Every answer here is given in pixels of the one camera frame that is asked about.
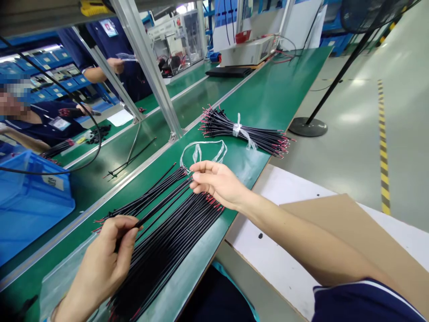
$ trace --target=fan stand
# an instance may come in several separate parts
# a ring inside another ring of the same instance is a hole
[[[365,46],[366,42],[371,37],[373,31],[367,32],[363,35],[361,41],[357,44],[356,49],[352,52],[347,62],[344,64],[343,68],[340,70],[338,75],[335,77],[334,81],[332,82],[331,86],[326,91],[323,98],[320,100],[319,104],[311,114],[309,118],[305,117],[299,117],[294,118],[292,123],[290,124],[288,130],[291,131],[294,134],[297,134],[299,136],[307,136],[307,137],[315,137],[315,136],[322,136],[328,131],[328,126],[318,120],[314,117],[321,109],[322,105],[326,102],[329,95],[331,95],[334,88],[337,86],[339,81],[343,78],[345,72],[347,69],[349,69],[350,65],[353,63],[353,61],[356,59],[356,57],[359,56],[361,53],[362,48]]]

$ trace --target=cardboard box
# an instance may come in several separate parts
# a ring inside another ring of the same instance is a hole
[[[398,284],[401,295],[429,319],[429,273],[348,195],[280,207],[327,230],[364,254],[388,274]]]

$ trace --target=gray floor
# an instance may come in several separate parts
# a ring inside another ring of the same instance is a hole
[[[216,260],[255,307],[261,322],[306,321],[226,242],[220,245]]]
[[[384,85],[392,215],[429,232],[429,1],[407,12],[381,47],[359,56],[317,118],[329,130],[302,138],[271,163],[381,211],[377,80]],[[346,57],[329,58],[312,89],[334,78]],[[326,90],[309,92],[297,116],[309,116]]]

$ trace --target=navy blue uniform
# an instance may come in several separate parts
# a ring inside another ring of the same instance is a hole
[[[49,124],[52,119],[58,117],[58,110],[62,108],[76,108],[75,103],[63,103],[56,101],[40,102],[31,104],[30,108],[40,116],[40,119],[42,120],[41,124],[31,124],[28,122],[11,119],[1,122],[11,128],[14,128],[18,132],[32,137],[33,139],[43,141],[51,147],[63,142],[66,139],[72,138],[85,130],[79,123],[69,117],[61,117],[70,123],[70,125],[63,131]]]
[[[425,322],[401,295],[372,279],[315,287],[312,322]],[[243,295],[212,266],[204,275],[179,322],[259,322]]]
[[[126,37],[124,29],[122,28],[118,18],[110,18],[109,21],[116,30],[117,35],[115,36],[110,37],[106,33],[105,29],[101,25],[104,20],[89,22],[86,24],[89,33],[94,38],[104,57],[106,59],[117,58],[116,54],[119,53],[134,55],[130,42]],[[92,56],[71,28],[59,30],[58,35],[82,74],[87,68],[96,66]],[[151,87],[147,82],[139,63],[126,61],[124,64],[124,71],[118,77],[133,102],[138,102],[152,94]],[[119,97],[112,84],[108,80],[105,83],[112,93]]]

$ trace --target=hand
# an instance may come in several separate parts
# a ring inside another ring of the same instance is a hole
[[[12,130],[12,128],[8,127],[4,123],[0,123],[0,134],[7,134]]]
[[[238,210],[251,194],[226,165],[201,161],[193,164],[190,170],[194,172],[194,182],[189,186],[194,193],[207,191],[229,209]]]
[[[124,71],[124,61],[119,58],[109,58],[107,59],[107,63],[113,69],[115,74],[122,74]]]
[[[105,221],[100,235],[86,250],[69,292],[53,314],[53,321],[86,321],[119,288],[130,269],[139,230],[133,227],[137,222],[132,216]],[[121,246],[115,253],[116,240],[121,237]]]
[[[88,110],[89,113],[91,113],[93,111],[93,108],[91,106],[89,106],[87,104],[84,104],[84,106],[86,107],[86,109]],[[88,115],[88,113],[84,110],[84,108],[82,106],[80,106],[80,104],[77,104],[76,108],[81,110],[84,115]]]

